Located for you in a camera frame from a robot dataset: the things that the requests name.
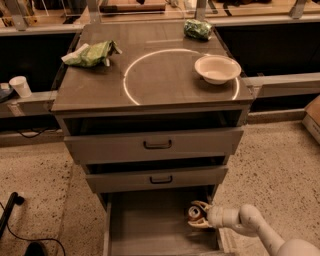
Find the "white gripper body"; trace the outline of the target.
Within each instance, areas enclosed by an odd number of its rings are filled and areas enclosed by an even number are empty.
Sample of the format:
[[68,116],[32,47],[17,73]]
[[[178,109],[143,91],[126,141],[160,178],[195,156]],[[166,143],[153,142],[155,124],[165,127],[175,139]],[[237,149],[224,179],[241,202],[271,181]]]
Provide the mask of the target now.
[[207,211],[207,221],[212,228],[230,228],[234,224],[233,210],[213,206]]

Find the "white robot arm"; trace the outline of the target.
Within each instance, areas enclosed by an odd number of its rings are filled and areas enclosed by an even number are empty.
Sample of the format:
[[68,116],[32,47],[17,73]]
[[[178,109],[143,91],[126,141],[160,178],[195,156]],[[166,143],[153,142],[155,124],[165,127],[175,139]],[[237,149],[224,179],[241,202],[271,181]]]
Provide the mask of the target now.
[[285,241],[253,205],[238,209],[192,201],[188,224],[194,228],[229,228],[243,236],[257,236],[270,256],[320,256],[320,249],[302,239]]

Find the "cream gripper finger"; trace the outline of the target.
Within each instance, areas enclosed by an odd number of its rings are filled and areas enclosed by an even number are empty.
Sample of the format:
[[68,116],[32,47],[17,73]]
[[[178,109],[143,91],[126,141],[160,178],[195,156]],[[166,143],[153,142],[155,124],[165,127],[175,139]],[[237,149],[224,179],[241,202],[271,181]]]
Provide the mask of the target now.
[[211,228],[211,225],[205,218],[201,218],[195,221],[189,221],[188,224],[194,228],[200,228],[200,229]]
[[207,213],[212,208],[211,204],[199,200],[192,201],[191,206],[192,205],[199,206],[205,213]]

